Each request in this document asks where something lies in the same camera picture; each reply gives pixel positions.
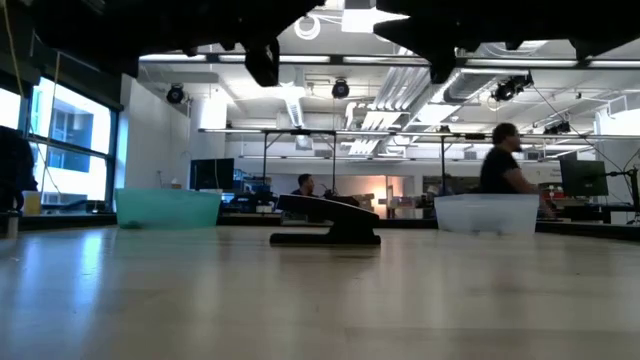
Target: dark t-shirt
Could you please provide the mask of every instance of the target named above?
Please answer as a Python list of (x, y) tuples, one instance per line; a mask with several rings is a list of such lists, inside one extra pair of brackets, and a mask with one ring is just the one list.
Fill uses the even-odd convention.
[(485, 194), (517, 194), (518, 191), (504, 178), (508, 170), (518, 169), (518, 163), (505, 150), (494, 147), (489, 151), (480, 171), (480, 189)]
[[(293, 190), (293, 191), (291, 192), (291, 195), (300, 195), (300, 196), (304, 196), (304, 195), (302, 195), (302, 191), (300, 191), (300, 189)], [(310, 197), (317, 197), (317, 196), (315, 196), (315, 195), (313, 195), (313, 194), (310, 194), (310, 195), (307, 195), (307, 196), (310, 196)]]

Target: monitor stand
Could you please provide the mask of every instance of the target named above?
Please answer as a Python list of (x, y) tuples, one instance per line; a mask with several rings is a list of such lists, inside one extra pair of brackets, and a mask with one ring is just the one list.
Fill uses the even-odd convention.
[(635, 211), (635, 218), (627, 223), (627, 225), (633, 225), (639, 222), (638, 214), (640, 214), (640, 192), (638, 191), (638, 169), (631, 169), (627, 171), (613, 171), (606, 173), (605, 176), (628, 176), (631, 180), (631, 200), (633, 201), (633, 209)]
[(373, 232), (380, 217), (359, 207), (317, 197), (281, 195), (277, 208), (330, 220), (333, 225), (326, 234), (275, 233), (270, 238), (272, 245), (380, 245), (380, 236)]

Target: yellow cup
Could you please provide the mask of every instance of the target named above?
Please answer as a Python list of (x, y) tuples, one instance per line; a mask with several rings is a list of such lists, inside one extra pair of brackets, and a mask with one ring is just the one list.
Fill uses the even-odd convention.
[(23, 191), (24, 206), (22, 207), (22, 213), (27, 216), (40, 215), (42, 213), (42, 205), (40, 199), (42, 193), (38, 191)]

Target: black ceiling fixture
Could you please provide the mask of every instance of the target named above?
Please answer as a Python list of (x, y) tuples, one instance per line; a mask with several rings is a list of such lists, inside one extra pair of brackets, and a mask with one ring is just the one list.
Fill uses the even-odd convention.
[(532, 85), (531, 72), (526, 76), (510, 76), (506, 81), (498, 83), (498, 88), (491, 93), (491, 97), (496, 101), (509, 101)]
[(568, 134), (571, 132), (571, 124), (568, 121), (562, 120), (561, 122), (546, 126), (544, 128), (544, 135), (559, 135), (559, 134)]
[(171, 89), (169, 89), (169, 92), (167, 92), (167, 101), (169, 102), (169, 104), (184, 104), (188, 99), (189, 96), (184, 91), (183, 84), (172, 84)]
[(333, 85), (333, 89), (331, 90), (331, 95), (333, 95), (334, 99), (344, 99), (349, 96), (349, 85), (347, 85), (347, 80), (337, 79), (335, 85)]

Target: monitor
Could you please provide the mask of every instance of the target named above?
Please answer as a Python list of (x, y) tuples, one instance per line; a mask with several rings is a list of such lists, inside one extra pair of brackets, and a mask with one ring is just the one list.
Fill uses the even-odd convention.
[(233, 189), (233, 159), (191, 160), (189, 188)]
[(561, 160), (560, 172), (566, 196), (609, 195), (603, 161)]

